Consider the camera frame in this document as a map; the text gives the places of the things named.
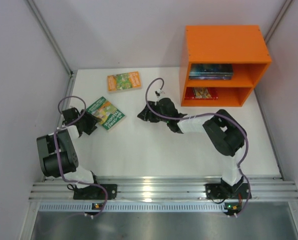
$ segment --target book cover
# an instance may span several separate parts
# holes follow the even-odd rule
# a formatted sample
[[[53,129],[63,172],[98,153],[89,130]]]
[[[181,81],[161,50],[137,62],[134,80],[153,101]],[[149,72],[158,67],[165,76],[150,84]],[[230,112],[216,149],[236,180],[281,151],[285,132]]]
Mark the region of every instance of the book cover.
[[[193,92],[196,99],[218,99],[218,93],[212,87],[195,87]]]
[[[200,76],[233,76],[232,64],[208,64],[208,63],[195,63],[191,65],[190,77]]]
[[[88,107],[87,112],[100,118],[99,124],[107,131],[125,118],[125,115],[103,96]]]
[[[110,93],[142,88],[141,79],[138,71],[110,75],[108,76],[107,82],[108,91]]]
[[[185,92],[186,100],[216,100],[218,93],[213,87],[188,87]]]

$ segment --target gray wall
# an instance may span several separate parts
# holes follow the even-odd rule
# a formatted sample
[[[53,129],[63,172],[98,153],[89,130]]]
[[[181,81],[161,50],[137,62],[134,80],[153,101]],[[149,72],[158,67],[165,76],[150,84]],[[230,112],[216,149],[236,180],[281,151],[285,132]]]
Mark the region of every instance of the gray wall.
[[[23,0],[0,0],[0,240],[16,239],[32,182],[35,139],[52,131],[67,74]]]
[[[185,25],[257,24],[285,0],[35,0],[70,67],[179,66]]]
[[[257,93],[285,177],[298,186],[298,0],[271,38],[269,50],[273,63]]]

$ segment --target green book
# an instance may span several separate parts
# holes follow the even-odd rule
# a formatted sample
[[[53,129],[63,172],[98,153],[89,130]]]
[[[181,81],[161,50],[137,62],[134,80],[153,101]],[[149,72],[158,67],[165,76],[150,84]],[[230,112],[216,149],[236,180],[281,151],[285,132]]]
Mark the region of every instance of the green book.
[[[107,131],[125,118],[125,115],[103,96],[88,107],[87,112],[100,118],[101,122],[99,124]]]

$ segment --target shelf compartment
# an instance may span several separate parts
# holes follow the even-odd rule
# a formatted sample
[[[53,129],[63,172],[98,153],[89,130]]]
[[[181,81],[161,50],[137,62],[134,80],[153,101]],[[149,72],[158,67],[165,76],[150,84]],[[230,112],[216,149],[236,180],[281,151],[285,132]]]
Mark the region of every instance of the shelf compartment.
[[[184,99],[184,107],[240,107],[243,105],[249,94],[251,87],[216,87],[218,99]]]
[[[249,87],[252,88],[255,80],[250,75],[251,66],[248,64],[233,64],[233,77],[231,80],[211,80],[211,79],[188,79],[187,87]]]

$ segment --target orange shelf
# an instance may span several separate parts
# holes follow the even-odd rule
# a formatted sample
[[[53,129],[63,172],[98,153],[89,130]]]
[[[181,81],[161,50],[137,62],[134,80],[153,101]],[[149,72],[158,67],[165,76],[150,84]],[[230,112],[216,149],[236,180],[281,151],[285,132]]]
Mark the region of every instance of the orange shelf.
[[[188,79],[187,87],[253,87],[254,84],[246,64],[234,64],[233,72],[231,80]]]
[[[191,64],[232,64],[231,80],[189,79]],[[240,107],[271,57],[257,25],[186,26],[179,74],[181,106]],[[185,100],[187,88],[217,88],[218,100]]]

